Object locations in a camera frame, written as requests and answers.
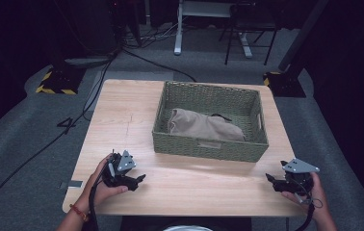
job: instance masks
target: hand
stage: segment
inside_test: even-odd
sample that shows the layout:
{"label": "hand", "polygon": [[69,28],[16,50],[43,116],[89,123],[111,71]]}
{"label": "hand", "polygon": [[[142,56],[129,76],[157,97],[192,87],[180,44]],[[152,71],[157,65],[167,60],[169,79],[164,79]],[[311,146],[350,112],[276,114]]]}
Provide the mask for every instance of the hand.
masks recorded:
{"label": "hand", "polygon": [[[91,188],[94,185],[94,182],[97,179],[98,175],[100,174],[101,170],[106,165],[110,156],[111,154],[100,162],[100,164],[97,166],[97,169],[94,171],[94,173],[90,176],[89,180],[87,181],[87,184],[83,189],[83,192],[81,193],[80,197],[77,199],[76,203],[74,203],[74,205],[84,214],[88,214],[90,210],[89,195]],[[95,191],[94,205],[97,206],[101,204],[108,197],[124,193],[127,191],[128,188],[126,186],[109,188],[104,183],[100,183],[97,185],[97,189]],[[59,227],[56,230],[58,231],[81,230],[83,222],[84,220],[82,218],[80,218],[73,210],[70,210],[68,211],[67,215],[62,220],[62,222],[60,223]]]}
{"label": "hand", "polygon": [[[98,177],[99,173],[101,172],[101,170],[103,169],[103,167],[107,164],[107,161],[111,157],[111,155],[112,154],[110,154],[106,158],[104,158],[100,162],[100,164],[98,164],[95,172],[90,176],[85,188],[83,189],[82,194],[80,195],[79,199],[76,202],[76,205],[78,207],[81,206],[80,204],[82,204],[82,205],[86,204],[87,207],[85,209],[87,209],[87,210],[89,209],[89,195],[90,195],[91,187],[94,184],[95,180],[97,179],[97,177]],[[118,186],[118,187],[110,188],[110,187],[107,187],[106,184],[104,184],[104,183],[99,183],[97,185],[97,189],[95,192],[94,206],[98,206],[104,200],[106,200],[107,198],[109,198],[111,196],[114,196],[114,195],[117,195],[120,193],[125,193],[127,191],[128,191],[128,188],[126,186]]]}
{"label": "hand", "polygon": [[[317,230],[336,230],[335,222],[332,219],[332,216],[329,212],[328,202],[326,201],[325,192],[323,186],[321,185],[320,177],[316,172],[311,172],[311,177],[314,181],[314,187],[311,190],[311,196],[313,203],[315,205],[314,214],[312,219],[314,219],[317,223]],[[282,196],[287,199],[299,204],[299,200],[296,196],[290,192],[282,192]],[[308,213],[308,205],[307,204],[299,204],[305,213]]]}

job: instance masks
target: red bracelet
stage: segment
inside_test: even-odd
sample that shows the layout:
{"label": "red bracelet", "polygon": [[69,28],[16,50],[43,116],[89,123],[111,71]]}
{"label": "red bracelet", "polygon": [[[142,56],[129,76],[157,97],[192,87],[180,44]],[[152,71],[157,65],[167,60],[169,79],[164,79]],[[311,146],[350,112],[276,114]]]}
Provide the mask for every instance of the red bracelet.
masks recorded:
{"label": "red bracelet", "polygon": [[78,214],[83,219],[83,221],[89,221],[89,216],[81,212],[79,208],[77,208],[75,205],[70,204],[70,209],[76,212],[76,214]]}

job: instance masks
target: folded fabric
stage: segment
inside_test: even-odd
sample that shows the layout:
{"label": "folded fabric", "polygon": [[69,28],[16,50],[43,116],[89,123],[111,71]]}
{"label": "folded fabric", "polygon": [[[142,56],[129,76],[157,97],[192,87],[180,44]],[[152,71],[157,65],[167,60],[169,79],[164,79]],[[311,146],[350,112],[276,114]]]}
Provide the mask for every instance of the folded fabric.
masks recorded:
{"label": "folded fabric", "polygon": [[208,116],[196,112],[173,109],[168,121],[168,131],[173,135],[211,140],[245,141],[238,126],[221,116]]}

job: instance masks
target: gray carpet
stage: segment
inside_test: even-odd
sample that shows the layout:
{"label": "gray carpet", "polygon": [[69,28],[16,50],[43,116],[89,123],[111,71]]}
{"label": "gray carpet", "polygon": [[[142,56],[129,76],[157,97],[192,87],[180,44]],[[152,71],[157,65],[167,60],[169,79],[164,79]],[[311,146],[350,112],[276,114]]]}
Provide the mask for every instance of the gray carpet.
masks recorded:
{"label": "gray carpet", "polygon": [[[253,49],[254,57],[246,59],[239,47],[232,49],[229,64],[224,65],[227,39],[218,41],[220,33],[216,29],[186,32],[181,56],[173,55],[174,37],[130,51],[186,72],[198,82],[262,85],[263,73],[277,70],[297,35],[296,30],[280,31],[267,65],[263,65],[265,49]],[[35,93],[48,68],[46,66],[28,80],[27,98],[0,120],[0,184],[64,131],[57,127],[58,123],[69,117],[79,119],[76,127],[48,146],[0,190],[0,230],[53,230],[65,215],[62,183],[70,180],[87,133],[89,122],[79,115],[102,67],[87,70],[77,95]],[[135,73],[135,76],[142,72],[170,72],[173,80],[191,81],[183,73],[163,69],[125,53],[120,53],[108,70]],[[312,97],[308,73],[302,72],[299,79],[306,98],[275,99],[294,152],[300,159],[321,169],[331,213],[339,230],[364,230],[364,190]],[[92,117],[92,111],[88,111],[86,117]],[[99,216],[98,221],[101,230],[118,230],[121,217]],[[303,221],[303,218],[290,218],[290,230],[298,228]],[[253,230],[285,230],[285,218],[254,218]],[[315,224],[312,222],[307,230],[315,230]]]}

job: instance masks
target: green woven basket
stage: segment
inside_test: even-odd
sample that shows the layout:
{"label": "green woven basket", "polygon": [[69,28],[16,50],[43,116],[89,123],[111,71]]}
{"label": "green woven basket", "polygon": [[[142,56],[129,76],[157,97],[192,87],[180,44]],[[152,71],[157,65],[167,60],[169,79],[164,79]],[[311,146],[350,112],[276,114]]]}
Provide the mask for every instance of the green woven basket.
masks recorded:
{"label": "green woven basket", "polygon": [[[172,109],[180,108],[204,115],[221,114],[242,129],[246,141],[208,140],[171,135],[168,120]],[[159,153],[212,158],[228,161],[257,162],[269,142],[258,90],[165,82],[154,128],[154,150]],[[215,147],[200,145],[204,142]]]}

